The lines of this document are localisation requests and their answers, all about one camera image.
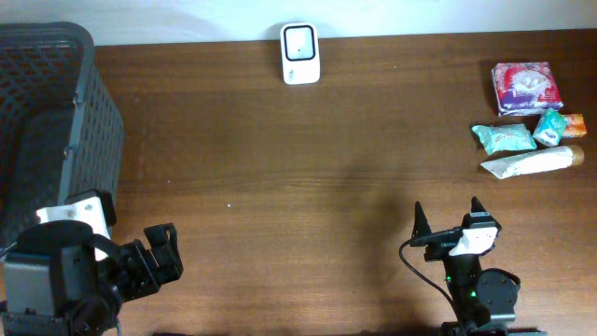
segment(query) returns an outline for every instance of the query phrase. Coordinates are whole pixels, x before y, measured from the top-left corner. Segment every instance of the white device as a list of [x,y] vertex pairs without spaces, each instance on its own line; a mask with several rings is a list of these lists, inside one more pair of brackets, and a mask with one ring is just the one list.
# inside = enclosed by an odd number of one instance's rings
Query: white device
[[[93,233],[101,234],[110,239],[105,222],[104,209],[99,197],[90,197],[86,200],[68,205],[51,206],[37,210],[40,224],[51,223],[56,220],[76,220],[88,224]],[[104,251],[95,249],[95,259],[100,261],[107,257]]]
[[481,254],[492,248],[497,237],[497,228],[464,229],[463,236],[458,244],[450,250],[450,256],[461,256],[464,254]]
[[285,25],[280,31],[280,46],[286,84],[308,84],[319,80],[319,41],[314,25],[306,22]]

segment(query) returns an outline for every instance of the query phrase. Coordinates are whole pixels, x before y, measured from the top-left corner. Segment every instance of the teal packet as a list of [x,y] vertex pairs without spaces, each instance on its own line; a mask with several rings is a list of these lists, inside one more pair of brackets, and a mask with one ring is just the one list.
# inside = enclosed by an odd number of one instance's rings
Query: teal packet
[[533,138],[547,147],[556,147],[562,140],[568,121],[558,111],[550,108],[539,120]]
[[537,144],[524,124],[496,127],[478,125],[473,126],[472,130],[489,155],[500,150],[537,149]]

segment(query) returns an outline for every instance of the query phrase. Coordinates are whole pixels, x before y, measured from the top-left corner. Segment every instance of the pink tissue package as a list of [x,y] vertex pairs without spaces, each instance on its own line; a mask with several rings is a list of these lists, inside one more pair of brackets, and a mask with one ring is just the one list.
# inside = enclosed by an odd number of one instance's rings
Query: pink tissue package
[[492,77],[500,116],[529,116],[563,107],[547,62],[499,63]]

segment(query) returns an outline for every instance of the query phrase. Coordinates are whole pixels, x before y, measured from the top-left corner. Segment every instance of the white wall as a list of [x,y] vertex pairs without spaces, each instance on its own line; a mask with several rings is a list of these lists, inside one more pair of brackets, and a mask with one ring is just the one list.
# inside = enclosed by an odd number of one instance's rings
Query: white wall
[[0,22],[73,21],[96,45],[597,28],[597,0],[0,0]]

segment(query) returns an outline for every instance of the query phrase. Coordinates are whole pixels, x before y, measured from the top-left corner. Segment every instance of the gray plastic basket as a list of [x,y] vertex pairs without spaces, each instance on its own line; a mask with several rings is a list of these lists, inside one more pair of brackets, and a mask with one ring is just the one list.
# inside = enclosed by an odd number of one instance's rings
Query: gray plastic basket
[[70,22],[0,25],[0,245],[89,189],[115,201],[122,119]]

